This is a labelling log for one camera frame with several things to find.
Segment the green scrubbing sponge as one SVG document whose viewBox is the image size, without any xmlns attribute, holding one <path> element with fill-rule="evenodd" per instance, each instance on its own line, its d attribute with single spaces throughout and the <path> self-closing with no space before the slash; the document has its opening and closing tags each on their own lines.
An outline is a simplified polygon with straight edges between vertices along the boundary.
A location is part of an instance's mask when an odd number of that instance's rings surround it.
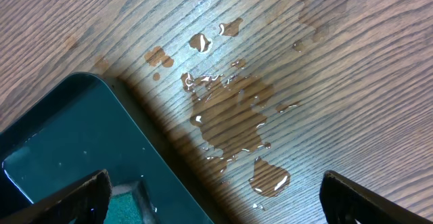
<svg viewBox="0 0 433 224">
<path fill-rule="evenodd" d="M 150 199 L 140 181 L 117 185 L 112 189 L 112 197 L 103 224 L 154 224 Z"/>
</svg>

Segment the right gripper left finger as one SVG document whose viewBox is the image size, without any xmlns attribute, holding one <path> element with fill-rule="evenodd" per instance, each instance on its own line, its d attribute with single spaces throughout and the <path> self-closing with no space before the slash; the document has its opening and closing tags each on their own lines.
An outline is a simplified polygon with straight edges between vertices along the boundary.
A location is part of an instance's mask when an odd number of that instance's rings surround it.
<svg viewBox="0 0 433 224">
<path fill-rule="evenodd" d="M 1 219 L 1 223 L 103 223 L 112 195 L 107 170 L 98 170 Z"/>
</svg>

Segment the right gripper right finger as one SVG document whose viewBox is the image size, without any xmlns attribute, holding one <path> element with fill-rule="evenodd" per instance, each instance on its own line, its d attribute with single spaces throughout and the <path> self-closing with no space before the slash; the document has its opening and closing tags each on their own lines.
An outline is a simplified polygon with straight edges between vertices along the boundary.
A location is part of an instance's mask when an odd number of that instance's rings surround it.
<svg viewBox="0 0 433 224">
<path fill-rule="evenodd" d="M 324 173 L 319 199 L 328 223 L 432 224 L 335 171 Z"/>
</svg>

